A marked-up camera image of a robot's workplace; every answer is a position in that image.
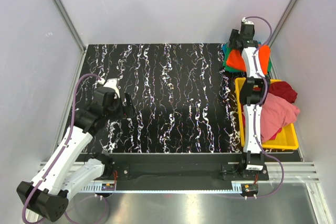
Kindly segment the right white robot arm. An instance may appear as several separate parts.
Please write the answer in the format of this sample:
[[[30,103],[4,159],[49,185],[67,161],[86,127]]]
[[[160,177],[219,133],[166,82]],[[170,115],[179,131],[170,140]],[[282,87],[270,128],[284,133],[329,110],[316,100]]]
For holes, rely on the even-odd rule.
[[[259,46],[254,34],[254,25],[241,24],[240,30],[233,29],[229,38],[229,46],[241,53],[246,67],[246,79],[239,93],[245,117],[245,145],[238,173],[244,180],[250,180],[261,172],[265,163],[261,146],[261,112],[269,80],[260,65]]]

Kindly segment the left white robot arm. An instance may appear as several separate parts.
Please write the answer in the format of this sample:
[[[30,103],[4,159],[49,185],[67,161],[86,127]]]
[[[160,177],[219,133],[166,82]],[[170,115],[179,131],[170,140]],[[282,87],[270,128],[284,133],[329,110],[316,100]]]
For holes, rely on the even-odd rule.
[[[66,134],[46,165],[30,181],[21,182],[16,191],[26,210],[51,222],[65,212],[70,200],[96,178],[109,179],[114,175],[112,157],[95,153],[77,171],[69,173],[77,157],[108,122],[134,117],[135,110],[129,94],[123,104],[117,79],[109,79],[93,93],[93,99],[83,109],[73,112],[73,120]]]

